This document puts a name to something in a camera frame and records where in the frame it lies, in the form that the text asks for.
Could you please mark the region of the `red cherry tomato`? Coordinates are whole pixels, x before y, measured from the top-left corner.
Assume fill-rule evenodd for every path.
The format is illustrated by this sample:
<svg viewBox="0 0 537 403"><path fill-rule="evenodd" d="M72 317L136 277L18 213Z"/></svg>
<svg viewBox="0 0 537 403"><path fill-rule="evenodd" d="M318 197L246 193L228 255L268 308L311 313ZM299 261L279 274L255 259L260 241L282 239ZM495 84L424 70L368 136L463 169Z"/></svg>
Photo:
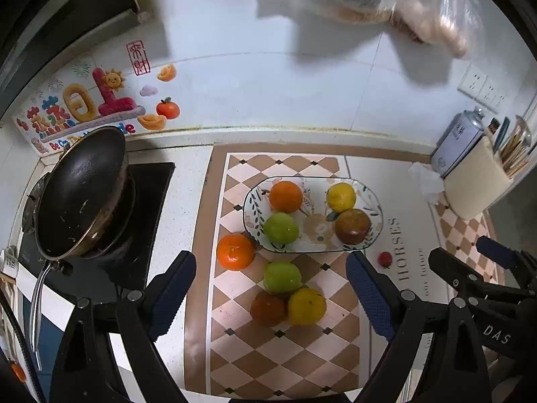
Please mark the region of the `red cherry tomato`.
<svg viewBox="0 0 537 403"><path fill-rule="evenodd" d="M383 251L380 255L378 255L378 263L383 268L390 268L392 261L392 255L388 251Z"/></svg>

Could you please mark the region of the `yellow lemon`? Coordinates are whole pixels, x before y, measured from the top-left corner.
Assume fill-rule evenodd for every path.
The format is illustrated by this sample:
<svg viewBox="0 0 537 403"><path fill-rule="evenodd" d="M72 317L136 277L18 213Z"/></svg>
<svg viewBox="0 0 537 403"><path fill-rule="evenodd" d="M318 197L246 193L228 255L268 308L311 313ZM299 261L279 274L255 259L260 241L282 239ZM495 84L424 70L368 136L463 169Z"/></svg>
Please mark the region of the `yellow lemon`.
<svg viewBox="0 0 537 403"><path fill-rule="evenodd" d="M327 303L316 289L302 287L289 297L288 321L291 326L311 326L324 317Z"/></svg>
<svg viewBox="0 0 537 403"><path fill-rule="evenodd" d="M354 208L356 197L356 192L352 185L341 182L329 188L327 204L332 211L341 213Z"/></svg>

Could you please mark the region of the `orange tangerine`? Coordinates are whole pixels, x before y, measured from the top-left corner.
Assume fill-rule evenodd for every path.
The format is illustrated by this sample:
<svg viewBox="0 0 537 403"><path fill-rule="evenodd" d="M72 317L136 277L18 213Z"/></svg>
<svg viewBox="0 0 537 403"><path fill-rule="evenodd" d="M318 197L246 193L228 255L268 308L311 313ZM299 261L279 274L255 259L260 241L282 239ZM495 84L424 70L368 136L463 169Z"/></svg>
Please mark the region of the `orange tangerine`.
<svg viewBox="0 0 537 403"><path fill-rule="evenodd" d="M223 236L216 246L216 258L228 270L247 268L253 262L255 254L252 241L242 234Z"/></svg>

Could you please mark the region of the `green apple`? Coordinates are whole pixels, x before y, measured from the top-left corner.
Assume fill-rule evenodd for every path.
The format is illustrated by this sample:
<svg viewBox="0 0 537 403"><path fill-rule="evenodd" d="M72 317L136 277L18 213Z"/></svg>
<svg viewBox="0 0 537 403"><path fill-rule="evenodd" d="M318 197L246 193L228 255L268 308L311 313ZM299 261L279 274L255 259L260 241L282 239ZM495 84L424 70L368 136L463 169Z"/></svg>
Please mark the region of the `green apple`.
<svg viewBox="0 0 537 403"><path fill-rule="evenodd" d="M267 239L275 244L287 245L299 237L299 227L295 220L284 212L273 213L263 225Z"/></svg>
<svg viewBox="0 0 537 403"><path fill-rule="evenodd" d="M273 262L264 270L264 286L271 294L290 294L302 285L299 268L289 262Z"/></svg>

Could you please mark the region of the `dark orange fruit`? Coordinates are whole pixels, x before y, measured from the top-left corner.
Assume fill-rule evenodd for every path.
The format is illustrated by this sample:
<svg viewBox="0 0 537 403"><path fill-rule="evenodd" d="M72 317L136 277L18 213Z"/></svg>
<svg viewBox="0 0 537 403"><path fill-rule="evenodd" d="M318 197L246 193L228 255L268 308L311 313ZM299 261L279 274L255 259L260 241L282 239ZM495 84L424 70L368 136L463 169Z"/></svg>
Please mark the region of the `dark orange fruit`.
<svg viewBox="0 0 537 403"><path fill-rule="evenodd" d="M283 323L287 317L286 299L261 291L252 301L250 315L260 326L274 327Z"/></svg>

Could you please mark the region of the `checkered kitchen mat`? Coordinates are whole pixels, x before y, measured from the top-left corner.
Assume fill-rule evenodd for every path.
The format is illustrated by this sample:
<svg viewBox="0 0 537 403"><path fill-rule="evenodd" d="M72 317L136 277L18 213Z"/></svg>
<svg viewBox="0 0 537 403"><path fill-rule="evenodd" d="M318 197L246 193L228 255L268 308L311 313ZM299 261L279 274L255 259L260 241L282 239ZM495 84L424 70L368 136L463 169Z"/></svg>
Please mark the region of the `checkered kitchen mat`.
<svg viewBox="0 0 537 403"><path fill-rule="evenodd" d="M215 148L193 245L186 388L274 400L361 387L387 342L349 283L352 251L425 301L453 294L428 265L440 245L496 282L475 248L485 218L427 203L409 170L404 158L334 149Z"/></svg>

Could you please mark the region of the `cream utensil holder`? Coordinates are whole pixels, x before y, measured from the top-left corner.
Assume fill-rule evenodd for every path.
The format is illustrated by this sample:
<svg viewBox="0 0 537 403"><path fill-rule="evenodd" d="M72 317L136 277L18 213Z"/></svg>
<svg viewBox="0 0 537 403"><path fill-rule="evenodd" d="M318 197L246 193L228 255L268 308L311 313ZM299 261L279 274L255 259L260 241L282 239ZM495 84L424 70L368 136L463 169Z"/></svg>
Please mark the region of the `cream utensil holder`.
<svg viewBox="0 0 537 403"><path fill-rule="evenodd" d="M483 136L444 179L448 205L464 220L477 217L511 184L500 158L493 154L488 136Z"/></svg>

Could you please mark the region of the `white crumpled tissue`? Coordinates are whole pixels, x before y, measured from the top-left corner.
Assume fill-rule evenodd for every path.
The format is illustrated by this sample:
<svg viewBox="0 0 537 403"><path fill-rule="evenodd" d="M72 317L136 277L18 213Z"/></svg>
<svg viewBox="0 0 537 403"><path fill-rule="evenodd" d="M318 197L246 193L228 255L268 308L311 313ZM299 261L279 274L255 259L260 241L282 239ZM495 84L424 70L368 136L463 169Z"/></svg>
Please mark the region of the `white crumpled tissue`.
<svg viewBox="0 0 537 403"><path fill-rule="evenodd" d="M409 174L422 197L429 204L436 205L440 202L445 187L438 173L422 163L415 162L409 167Z"/></svg>

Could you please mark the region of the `yellow lemon in plate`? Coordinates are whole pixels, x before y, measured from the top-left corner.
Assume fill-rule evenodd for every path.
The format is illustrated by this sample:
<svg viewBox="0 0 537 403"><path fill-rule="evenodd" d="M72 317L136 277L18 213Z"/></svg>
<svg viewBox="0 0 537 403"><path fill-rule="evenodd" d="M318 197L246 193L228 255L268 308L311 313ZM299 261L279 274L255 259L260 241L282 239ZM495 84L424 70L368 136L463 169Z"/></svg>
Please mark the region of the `yellow lemon in plate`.
<svg viewBox="0 0 537 403"><path fill-rule="evenodd" d="M329 188L327 204L332 211L341 213L354 208L356 197L356 192L352 185L341 182Z"/></svg>

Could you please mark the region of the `silver spray can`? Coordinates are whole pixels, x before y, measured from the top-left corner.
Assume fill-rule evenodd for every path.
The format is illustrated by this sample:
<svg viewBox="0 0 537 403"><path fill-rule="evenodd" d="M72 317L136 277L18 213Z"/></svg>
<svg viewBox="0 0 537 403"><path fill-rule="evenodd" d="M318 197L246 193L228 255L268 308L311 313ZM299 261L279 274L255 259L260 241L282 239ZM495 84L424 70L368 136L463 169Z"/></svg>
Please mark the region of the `silver spray can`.
<svg viewBox="0 0 537 403"><path fill-rule="evenodd" d="M479 107L456 114L431 155L431 167L441 177L459 164L484 132L484 114Z"/></svg>

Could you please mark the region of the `green apple in plate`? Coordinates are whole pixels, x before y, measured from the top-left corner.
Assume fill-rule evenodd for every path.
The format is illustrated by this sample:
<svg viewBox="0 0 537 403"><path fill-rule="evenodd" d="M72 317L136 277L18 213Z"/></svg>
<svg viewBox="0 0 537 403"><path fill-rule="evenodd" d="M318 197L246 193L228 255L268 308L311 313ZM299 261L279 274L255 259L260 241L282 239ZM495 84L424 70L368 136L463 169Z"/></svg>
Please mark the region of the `green apple in plate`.
<svg viewBox="0 0 537 403"><path fill-rule="evenodd" d="M267 239L275 244L287 245L299 237L299 227L295 220L284 212L273 213L263 225Z"/></svg>

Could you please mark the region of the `plastic bag with eggs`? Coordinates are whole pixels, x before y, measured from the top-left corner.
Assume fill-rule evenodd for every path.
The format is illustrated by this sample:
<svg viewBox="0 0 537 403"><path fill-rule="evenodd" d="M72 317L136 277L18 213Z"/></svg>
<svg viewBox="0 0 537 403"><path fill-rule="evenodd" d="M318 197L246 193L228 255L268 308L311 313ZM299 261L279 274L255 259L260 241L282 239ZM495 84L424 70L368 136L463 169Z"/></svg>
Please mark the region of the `plastic bag with eggs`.
<svg viewBox="0 0 537 403"><path fill-rule="evenodd" d="M476 0L396 0L390 24L410 40L440 46L457 59L474 55L482 35Z"/></svg>

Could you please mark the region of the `black range hood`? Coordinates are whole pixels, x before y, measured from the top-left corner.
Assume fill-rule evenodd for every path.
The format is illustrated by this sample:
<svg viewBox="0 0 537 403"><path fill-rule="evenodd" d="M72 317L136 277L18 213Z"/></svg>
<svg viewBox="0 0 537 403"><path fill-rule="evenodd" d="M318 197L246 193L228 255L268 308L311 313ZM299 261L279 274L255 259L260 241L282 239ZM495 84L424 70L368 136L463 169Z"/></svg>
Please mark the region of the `black range hood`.
<svg viewBox="0 0 537 403"><path fill-rule="evenodd" d="M1 111L93 46L138 24L137 0L1 0Z"/></svg>

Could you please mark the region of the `white wall socket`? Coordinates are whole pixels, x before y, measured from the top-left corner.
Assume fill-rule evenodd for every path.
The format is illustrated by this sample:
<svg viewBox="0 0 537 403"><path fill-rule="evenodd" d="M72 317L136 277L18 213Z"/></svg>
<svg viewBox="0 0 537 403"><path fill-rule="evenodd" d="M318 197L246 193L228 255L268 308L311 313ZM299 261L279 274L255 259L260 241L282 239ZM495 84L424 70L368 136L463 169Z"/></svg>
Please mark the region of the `white wall socket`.
<svg viewBox="0 0 537 403"><path fill-rule="evenodd" d="M503 113L509 103L503 88L475 64L467 66L458 90L496 114Z"/></svg>

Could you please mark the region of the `colourful wall sticker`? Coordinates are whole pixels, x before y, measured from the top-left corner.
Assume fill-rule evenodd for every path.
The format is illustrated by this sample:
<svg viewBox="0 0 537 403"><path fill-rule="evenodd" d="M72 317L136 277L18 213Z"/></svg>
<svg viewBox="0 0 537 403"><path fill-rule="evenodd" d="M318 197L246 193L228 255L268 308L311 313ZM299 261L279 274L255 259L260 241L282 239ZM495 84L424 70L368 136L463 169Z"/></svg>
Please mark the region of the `colourful wall sticker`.
<svg viewBox="0 0 537 403"><path fill-rule="evenodd" d="M41 83L12 121L40 156L103 126L125 136L162 132L179 122L179 98L172 93L177 75L177 66L152 57L141 39L98 47Z"/></svg>

